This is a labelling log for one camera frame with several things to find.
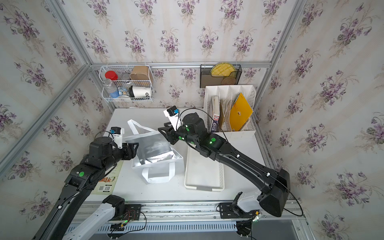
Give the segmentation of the white insulated delivery bag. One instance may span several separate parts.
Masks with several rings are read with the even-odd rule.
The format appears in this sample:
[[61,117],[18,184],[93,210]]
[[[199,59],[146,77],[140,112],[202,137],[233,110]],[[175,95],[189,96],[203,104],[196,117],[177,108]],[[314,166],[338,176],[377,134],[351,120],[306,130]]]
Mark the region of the white insulated delivery bag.
[[124,137],[125,143],[138,143],[133,171],[147,184],[168,183],[176,175],[185,173],[183,156],[156,130],[144,127],[134,120],[128,125],[132,136]]

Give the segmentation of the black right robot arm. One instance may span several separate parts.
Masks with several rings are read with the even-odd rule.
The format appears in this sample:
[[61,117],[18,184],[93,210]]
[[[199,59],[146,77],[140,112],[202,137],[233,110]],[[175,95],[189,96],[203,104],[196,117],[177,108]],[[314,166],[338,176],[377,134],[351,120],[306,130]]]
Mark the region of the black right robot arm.
[[180,111],[171,107],[164,110],[164,114],[169,122],[158,130],[170,144],[183,141],[201,156],[230,167],[258,188],[255,193],[237,195],[233,206],[236,214],[263,209],[274,217],[282,216],[291,190],[290,174],[286,170],[276,171],[261,165],[233,147],[227,139],[208,132],[197,113],[181,119]]

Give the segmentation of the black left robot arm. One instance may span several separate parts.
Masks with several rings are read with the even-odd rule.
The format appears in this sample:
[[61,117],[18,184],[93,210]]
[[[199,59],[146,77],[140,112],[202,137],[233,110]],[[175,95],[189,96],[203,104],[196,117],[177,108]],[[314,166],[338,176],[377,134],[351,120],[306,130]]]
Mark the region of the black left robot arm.
[[107,175],[107,170],[121,160],[133,159],[138,148],[139,143],[123,143],[119,148],[110,137],[98,137],[91,142],[89,153],[69,173],[57,202],[33,239],[62,239],[83,202]]

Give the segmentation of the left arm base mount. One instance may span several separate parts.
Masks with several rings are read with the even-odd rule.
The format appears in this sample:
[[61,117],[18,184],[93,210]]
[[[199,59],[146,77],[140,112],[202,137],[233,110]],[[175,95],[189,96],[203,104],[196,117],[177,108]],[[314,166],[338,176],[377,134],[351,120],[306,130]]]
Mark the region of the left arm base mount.
[[141,204],[126,204],[125,199],[116,195],[109,195],[103,204],[110,204],[114,209],[112,221],[136,221],[140,218]]

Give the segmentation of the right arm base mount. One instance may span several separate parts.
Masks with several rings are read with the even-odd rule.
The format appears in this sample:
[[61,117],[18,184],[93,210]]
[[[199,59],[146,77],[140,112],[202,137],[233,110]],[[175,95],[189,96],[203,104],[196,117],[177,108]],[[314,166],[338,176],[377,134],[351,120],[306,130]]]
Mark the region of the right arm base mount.
[[253,220],[261,212],[258,210],[252,210],[249,212],[243,211],[238,206],[238,201],[242,196],[242,192],[239,192],[235,199],[231,203],[219,203],[216,207],[216,211],[219,212],[221,219],[251,219]]

